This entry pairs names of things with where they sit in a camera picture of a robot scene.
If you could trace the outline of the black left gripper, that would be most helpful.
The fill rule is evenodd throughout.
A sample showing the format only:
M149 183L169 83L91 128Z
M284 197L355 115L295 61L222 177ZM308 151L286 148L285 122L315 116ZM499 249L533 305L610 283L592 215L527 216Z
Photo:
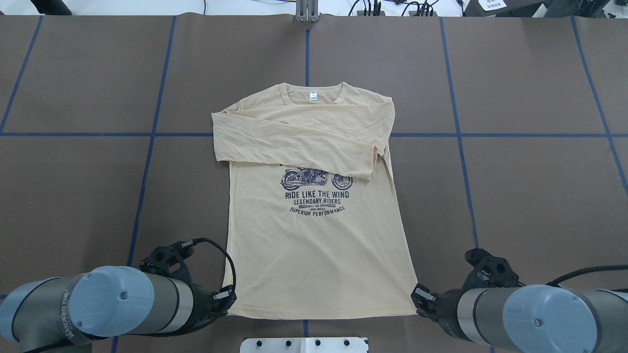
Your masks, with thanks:
M194 283L185 263L193 254L194 246L193 240L159 246L139 264L140 271L169 280L177 296L175 311L158 334L190 334L202 330L217 320L217 314L227 314L237 300L233 284L214 293Z

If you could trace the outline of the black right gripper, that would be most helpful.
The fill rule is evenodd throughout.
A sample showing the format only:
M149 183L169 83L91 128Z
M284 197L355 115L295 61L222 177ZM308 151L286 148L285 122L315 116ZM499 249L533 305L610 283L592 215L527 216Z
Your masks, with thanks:
M451 337L485 339L477 318L480 297L493 288L520 288L523 283L505 258L492 255L487 250L468 250L465 261L473 269L461 288L432 295L426 286L417 283L411 299L420 317L438 323Z

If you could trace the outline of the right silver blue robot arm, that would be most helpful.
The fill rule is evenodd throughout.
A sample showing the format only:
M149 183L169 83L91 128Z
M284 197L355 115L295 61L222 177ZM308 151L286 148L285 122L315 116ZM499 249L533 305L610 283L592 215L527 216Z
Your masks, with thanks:
M476 248L458 289L435 293L418 283L411 292L417 314L449 336L515 353L625 353L628 349L626 289L574 290L569 279L625 264L572 271L547 284L525 285L505 258Z

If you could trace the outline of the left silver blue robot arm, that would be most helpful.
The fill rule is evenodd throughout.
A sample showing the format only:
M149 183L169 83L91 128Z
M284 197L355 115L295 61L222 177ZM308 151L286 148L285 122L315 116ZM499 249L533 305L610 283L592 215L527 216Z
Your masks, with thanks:
M233 279L218 291L194 283L185 263L201 243L228 261ZM227 315L236 284L222 246L208 238L177 241L155 248L139 268L101 266L16 288L1 304L1 335L21 353L89 353L94 341L110 337L187 335Z

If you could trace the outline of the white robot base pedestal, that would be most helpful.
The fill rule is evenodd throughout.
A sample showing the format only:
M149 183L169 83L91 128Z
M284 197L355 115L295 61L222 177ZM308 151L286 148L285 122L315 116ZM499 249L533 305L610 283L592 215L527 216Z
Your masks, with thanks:
M245 339L240 353L368 353L362 337L284 337Z

